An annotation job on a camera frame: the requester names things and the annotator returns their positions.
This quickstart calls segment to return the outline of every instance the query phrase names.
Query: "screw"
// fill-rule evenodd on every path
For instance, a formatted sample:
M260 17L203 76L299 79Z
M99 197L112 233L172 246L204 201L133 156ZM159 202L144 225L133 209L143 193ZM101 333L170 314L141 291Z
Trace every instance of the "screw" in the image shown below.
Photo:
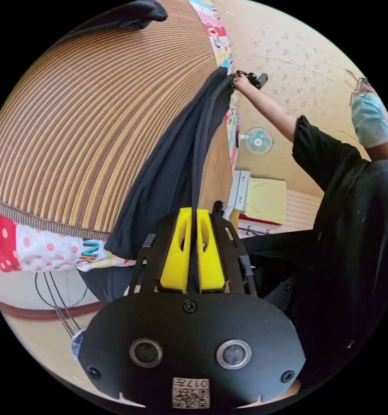
M292 370L288 370L288 371L286 371L283 375L282 375L282 377L280 378L280 380L283 382L283 383L288 383L288 382L290 382L293 378L295 377L295 373L294 373L294 371L292 371Z
M197 305L192 300L187 300L183 304L183 309L186 313L193 313L197 309Z
M87 372L88 372L89 376L91 378L93 378L94 380L99 380L102 377L100 372L95 367L89 367L87 369Z

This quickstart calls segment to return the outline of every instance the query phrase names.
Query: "wooden trim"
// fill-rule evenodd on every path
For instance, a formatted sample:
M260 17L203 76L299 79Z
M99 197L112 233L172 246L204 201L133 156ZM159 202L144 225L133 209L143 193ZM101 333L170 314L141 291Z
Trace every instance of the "wooden trim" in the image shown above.
M78 307L69 308L68 311L70 312L72 317L81 317L87 314L97 313L100 309L102 309L103 304L98 301L97 303L92 304L85 304ZM0 302L0 310L3 314L14 317L20 320L28 320L28 321L57 321L59 320L57 313L55 310L30 310L25 308L19 308L10 306L9 304L5 304Z

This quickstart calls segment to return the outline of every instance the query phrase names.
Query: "white drawer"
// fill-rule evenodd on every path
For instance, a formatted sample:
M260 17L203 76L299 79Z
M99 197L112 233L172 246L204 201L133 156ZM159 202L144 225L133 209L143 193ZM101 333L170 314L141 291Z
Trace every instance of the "white drawer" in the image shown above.
M249 178L250 178L250 172L246 172L245 170L242 170L240 172L240 180L238 183L238 188L240 188L242 184L243 185L246 184L247 186L249 182Z
M240 175L241 175L240 170L233 171L233 184L231 185L233 189L238 189L238 184L240 183Z
M241 172L235 204L236 209L238 209L240 212L244 212L246 210L247 188L249 185L249 178L250 172Z

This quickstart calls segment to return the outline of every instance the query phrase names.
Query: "polka dot fabric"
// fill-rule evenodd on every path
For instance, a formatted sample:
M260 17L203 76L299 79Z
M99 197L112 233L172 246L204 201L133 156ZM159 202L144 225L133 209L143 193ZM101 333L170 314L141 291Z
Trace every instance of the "polka dot fabric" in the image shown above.
M23 271L62 271L75 266L83 240L25 225L16 226L16 254Z
M0 216L0 269L4 272L89 271L135 264L106 251L105 243L34 229Z
M16 224L0 216L0 269L3 272L20 271L16 254Z

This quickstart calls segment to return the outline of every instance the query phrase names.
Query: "colorful quilt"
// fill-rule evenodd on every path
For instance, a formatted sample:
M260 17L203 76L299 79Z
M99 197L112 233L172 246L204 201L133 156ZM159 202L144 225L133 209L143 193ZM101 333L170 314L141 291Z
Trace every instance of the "colorful quilt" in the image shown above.
M220 16L208 0L189 0L210 38L217 66L234 71L231 45ZM237 147L239 93L231 98L225 116L229 137L231 166L234 168ZM21 225L0 215L0 269L11 271L62 271L76 267L92 268L134 265L135 261L119 258L104 249L102 240L82 239Z

